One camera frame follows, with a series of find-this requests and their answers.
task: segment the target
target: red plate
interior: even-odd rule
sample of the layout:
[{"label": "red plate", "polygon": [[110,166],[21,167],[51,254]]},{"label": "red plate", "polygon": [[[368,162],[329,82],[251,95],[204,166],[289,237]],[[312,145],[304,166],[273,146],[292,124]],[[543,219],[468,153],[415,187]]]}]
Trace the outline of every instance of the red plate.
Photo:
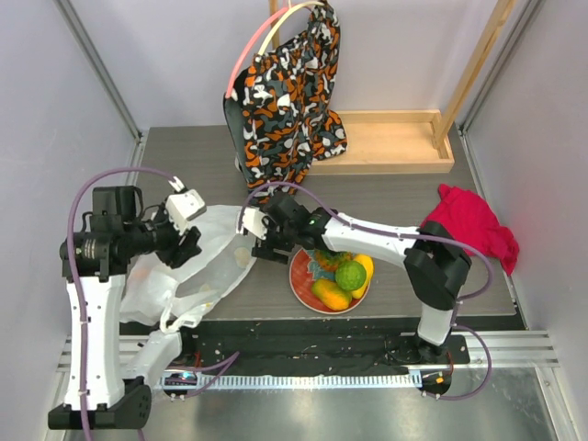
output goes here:
[{"label": "red plate", "polygon": [[327,308],[317,297],[312,294],[312,284],[319,278],[328,278],[334,280],[334,273],[325,271],[321,266],[309,255],[312,252],[300,250],[296,253],[290,264],[290,286],[292,291],[300,303],[313,311],[322,314],[343,314],[344,312],[354,309],[366,297],[369,291],[367,285],[366,292],[361,299],[353,299],[349,304],[349,308],[342,311],[333,311]]}]

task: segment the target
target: red cloth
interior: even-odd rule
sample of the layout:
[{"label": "red cloth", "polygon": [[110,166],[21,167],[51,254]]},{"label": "red cloth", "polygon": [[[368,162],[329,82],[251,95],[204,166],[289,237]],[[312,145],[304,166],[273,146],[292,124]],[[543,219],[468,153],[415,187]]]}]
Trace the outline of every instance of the red cloth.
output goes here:
[{"label": "red cloth", "polygon": [[518,243],[513,233],[499,223],[486,201],[471,191],[445,184],[438,191],[441,202],[423,223],[439,222],[457,241],[497,257],[510,276],[518,257]]}]

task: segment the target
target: wooden post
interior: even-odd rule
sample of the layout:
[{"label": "wooden post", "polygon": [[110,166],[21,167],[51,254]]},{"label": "wooden post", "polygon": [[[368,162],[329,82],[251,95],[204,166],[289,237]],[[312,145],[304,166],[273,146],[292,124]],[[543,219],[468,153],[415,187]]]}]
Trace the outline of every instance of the wooden post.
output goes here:
[{"label": "wooden post", "polygon": [[[269,0],[269,15],[273,16],[279,10],[279,0]],[[272,37],[272,47],[276,49],[279,46],[279,29]]]},{"label": "wooden post", "polygon": [[453,96],[449,101],[449,106],[443,114],[441,121],[436,125],[435,145],[441,145],[443,139],[449,133],[453,122],[458,117],[459,110],[461,109],[461,106],[463,106],[468,92],[474,85],[484,62],[492,50],[492,46],[494,46],[494,43],[503,30],[504,23],[506,23],[508,16],[515,6],[515,3],[516,0],[497,1],[496,6],[492,11],[492,15],[481,33],[476,49],[474,49],[474,52],[471,54],[468,65],[459,79],[456,90],[453,92]]}]

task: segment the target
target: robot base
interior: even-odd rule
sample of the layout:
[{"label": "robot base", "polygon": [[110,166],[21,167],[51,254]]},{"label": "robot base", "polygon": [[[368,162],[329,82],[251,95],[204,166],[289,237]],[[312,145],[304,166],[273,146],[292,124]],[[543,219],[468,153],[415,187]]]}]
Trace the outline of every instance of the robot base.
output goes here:
[{"label": "robot base", "polygon": [[[109,409],[89,411],[92,429],[142,429],[151,413],[151,389],[143,378],[125,379],[125,395]],[[49,412],[51,430],[81,430],[82,414],[71,406],[58,406]]]}]

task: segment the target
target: wooden frame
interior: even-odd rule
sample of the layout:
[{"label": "wooden frame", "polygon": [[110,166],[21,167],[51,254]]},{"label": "wooden frame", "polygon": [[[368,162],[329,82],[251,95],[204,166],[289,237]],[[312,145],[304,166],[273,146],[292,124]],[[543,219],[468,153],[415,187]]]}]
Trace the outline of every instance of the wooden frame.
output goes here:
[{"label": "wooden frame", "polygon": [[[497,0],[478,44],[469,57],[445,112],[438,109],[339,111],[347,132],[347,152],[315,161],[312,175],[447,173],[454,164],[447,137],[516,0]],[[278,0],[270,0],[270,14]],[[279,45],[276,33],[272,40]]]}]

